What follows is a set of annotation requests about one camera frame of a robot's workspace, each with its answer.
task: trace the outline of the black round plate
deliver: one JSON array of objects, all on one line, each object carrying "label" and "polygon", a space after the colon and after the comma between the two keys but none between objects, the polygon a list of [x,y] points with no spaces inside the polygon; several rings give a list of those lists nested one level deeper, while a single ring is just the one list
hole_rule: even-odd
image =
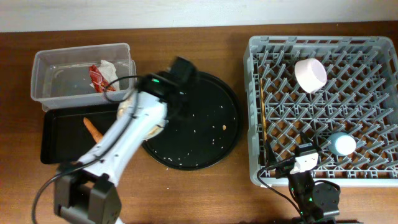
[{"label": "black round plate", "polygon": [[205,72],[200,72],[199,84],[185,94],[188,118],[171,119],[143,146],[168,167],[197,170],[216,164],[235,147],[242,134],[243,112],[233,90]]}]

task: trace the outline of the clear plastic container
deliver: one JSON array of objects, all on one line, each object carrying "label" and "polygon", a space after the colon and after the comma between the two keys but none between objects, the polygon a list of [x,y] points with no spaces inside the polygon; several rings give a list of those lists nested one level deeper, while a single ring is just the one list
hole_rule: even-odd
[{"label": "clear plastic container", "polygon": [[[43,110],[108,103],[103,93],[90,86],[88,68],[99,67],[107,60],[116,67],[118,78],[135,75],[128,44],[104,44],[66,49],[43,50],[36,53],[30,96],[43,104]],[[121,100],[132,88],[133,79],[120,82],[120,91],[109,92],[113,100]]]}]

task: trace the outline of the gray dish rack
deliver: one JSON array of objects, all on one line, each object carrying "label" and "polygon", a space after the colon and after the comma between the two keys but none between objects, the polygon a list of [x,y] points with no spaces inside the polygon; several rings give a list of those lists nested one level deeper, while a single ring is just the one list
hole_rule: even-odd
[{"label": "gray dish rack", "polygon": [[[314,94],[294,78],[295,63],[307,58],[321,61],[328,74]],[[265,166],[264,138],[282,160],[294,154],[303,131],[323,149],[314,178],[342,186],[398,186],[398,59],[391,39],[254,36],[243,64],[254,184],[261,185],[256,175]],[[327,138],[337,131],[354,136],[354,153],[328,151]],[[273,176],[261,174],[267,184],[288,184]]]}]

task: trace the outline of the orange carrot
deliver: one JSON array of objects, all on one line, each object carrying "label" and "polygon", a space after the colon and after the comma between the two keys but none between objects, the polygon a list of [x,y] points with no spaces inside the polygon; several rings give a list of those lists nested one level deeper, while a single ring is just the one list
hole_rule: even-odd
[{"label": "orange carrot", "polygon": [[83,118],[83,123],[85,124],[87,130],[90,132],[96,143],[99,143],[103,135],[94,127],[93,123],[87,118]]}]

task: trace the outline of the plastic container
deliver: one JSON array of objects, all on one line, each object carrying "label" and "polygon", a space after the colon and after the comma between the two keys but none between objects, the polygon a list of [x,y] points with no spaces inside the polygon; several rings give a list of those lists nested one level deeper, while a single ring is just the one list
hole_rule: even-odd
[{"label": "plastic container", "polygon": [[[108,103],[103,93],[90,86],[88,67],[107,60],[116,67],[116,75],[135,75],[128,44],[104,44],[36,53],[32,69],[30,96],[43,104],[43,110]],[[133,79],[120,81],[120,91],[109,92],[110,98],[121,100],[132,88]]]},{"label": "plastic container", "polygon": [[[313,94],[295,80],[295,64],[315,58],[326,69],[326,85]],[[251,37],[243,57],[248,98],[250,178],[266,166],[265,140],[278,160],[294,155],[305,132],[323,150],[315,180],[341,186],[398,186],[398,58],[387,37]],[[336,156],[328,137],[345,132],[355,151]],[[272,170],[269,185],[287,185]]]}]

